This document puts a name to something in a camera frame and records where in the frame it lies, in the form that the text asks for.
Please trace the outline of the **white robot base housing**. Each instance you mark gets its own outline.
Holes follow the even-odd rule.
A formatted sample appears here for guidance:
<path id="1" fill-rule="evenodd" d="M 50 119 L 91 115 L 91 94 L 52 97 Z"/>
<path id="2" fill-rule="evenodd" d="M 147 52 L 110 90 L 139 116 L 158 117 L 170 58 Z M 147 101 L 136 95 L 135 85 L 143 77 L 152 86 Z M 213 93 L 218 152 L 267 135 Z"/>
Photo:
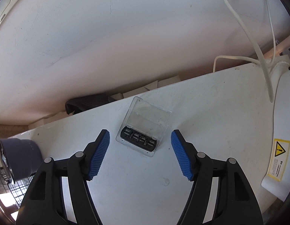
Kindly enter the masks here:
<path id="1" fill-rule="evenodd" d="M 276 60 L 271 70 L 275 93 L 273 140 L 290 141 L 290 60 L 287 55 L 277 57 Z M 282 180 L 275 181 L 266 173 L 261 185 L 281 201 L 287 199 L 290 193 L 290 150 Z"/>

